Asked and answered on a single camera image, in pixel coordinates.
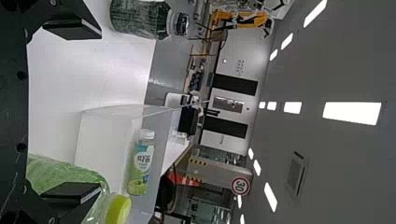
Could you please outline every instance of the glass display case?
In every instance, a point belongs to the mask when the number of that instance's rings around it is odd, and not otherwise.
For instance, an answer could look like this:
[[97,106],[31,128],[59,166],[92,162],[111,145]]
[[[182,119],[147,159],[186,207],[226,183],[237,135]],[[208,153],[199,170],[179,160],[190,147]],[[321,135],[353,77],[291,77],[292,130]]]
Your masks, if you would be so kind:
[[75,164],[103,175],[112,191],[128,195],[134,143],[141,129],[155,132],[147,192],[130,195],[133,208],[129,223],[148,223],[154,213],[160,178],[189,147],[177,132],[181,108],[149,105],[116,105],[84,111]]

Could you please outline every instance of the red circle sign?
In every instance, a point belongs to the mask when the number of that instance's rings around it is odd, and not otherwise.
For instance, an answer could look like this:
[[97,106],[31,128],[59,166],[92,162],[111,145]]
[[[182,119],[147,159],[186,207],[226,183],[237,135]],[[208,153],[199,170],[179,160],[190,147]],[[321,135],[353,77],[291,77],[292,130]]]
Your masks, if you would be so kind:
[[245,196],[250,192],[250,183],[242,176],[239,176],[231,182],[231,190],[236,195]]

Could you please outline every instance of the black panel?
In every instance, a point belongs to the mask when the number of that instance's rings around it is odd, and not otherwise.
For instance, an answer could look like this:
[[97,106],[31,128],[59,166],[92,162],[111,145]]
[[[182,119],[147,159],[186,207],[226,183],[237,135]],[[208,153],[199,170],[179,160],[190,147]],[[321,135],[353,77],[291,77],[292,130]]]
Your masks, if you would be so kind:
[[215,74],[212,88],[254,96],[256,95],[257,85],[257,81]]
[[205,118],[204,129],[214,133],[222,133],[239,138],[246,138],[248,132],[248,126],[246,124],[213,117]]

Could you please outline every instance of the yellow machine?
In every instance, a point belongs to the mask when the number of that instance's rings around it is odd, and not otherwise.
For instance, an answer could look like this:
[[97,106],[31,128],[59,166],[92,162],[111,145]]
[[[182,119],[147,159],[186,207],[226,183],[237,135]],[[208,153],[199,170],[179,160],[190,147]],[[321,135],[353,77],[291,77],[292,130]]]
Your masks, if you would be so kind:
[[231,22],[232,25],[226,25],[216,30],[261,27],[265,32],[264,38],[270,35],[274,28],[273,19],[264,11],[239,11],[236,14],[235,12],[217,10],[212,14],[211,25],[219,27],[221,21]]

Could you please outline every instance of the ceiling light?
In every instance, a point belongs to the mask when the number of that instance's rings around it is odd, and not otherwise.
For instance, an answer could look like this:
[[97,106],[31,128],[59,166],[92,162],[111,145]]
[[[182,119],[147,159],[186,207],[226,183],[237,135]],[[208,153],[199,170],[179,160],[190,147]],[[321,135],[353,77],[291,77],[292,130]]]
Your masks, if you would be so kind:
[[245,216],[243,214],[241,215],[241,218],[239,221],[241,224],[245,224]]
[[322,0],[315,8],[314,10],[309,13],[309,15],[305,18],[304,21],[304,28],[311,23],[325,8],[327,5],[327,0]]
[[283,111],[291,114],[300,114],[302,102],[286,102]]
[[253,149],[251,149],[251,147],[248,149],[247,154],[248,154],[248,157],[249,157],[251,160],[253,160],[253,158],[254,158],[254,152],[253,152]]
[[260,102],[259,103],[259,108],[264,109],[265,108],[265,102]]
[[328,102],[324,106],[323,118],[376,125],[380,111],[381,103]]
[[242,208],[242,196],[238,195],[237,197],[238,197],[238,208],[240,209]]
[[276,110],[276,102],[268,102],[268,110]]
[[286,39],[282,42],[280,49],[285,49],[289,43],[293,40],[293,33],[291,33]]
[[272,54],[270,55],[270,62],[271,62],[274,58],[276,58],[276,56],[277,56],[277,49],[274,50],[274,52],[272,52]]
[[271,209],[273,210],[273,212],[275,212],[276,207],[277,207],[277,199],[275,197],[275,194],[272,192],[272,189],[271,189],[270,185],[268,184],[268,182],[265,183],[264,193],[265,193],[265,196],[267,197],[268,203],[271,206]]
[[253,162],[253,168],[254,168],[254,171],[256,171],[256,175],[260,176],[260,174],[262,173],[262,167],[260,166],[260,164],[257,160],[255,160]]

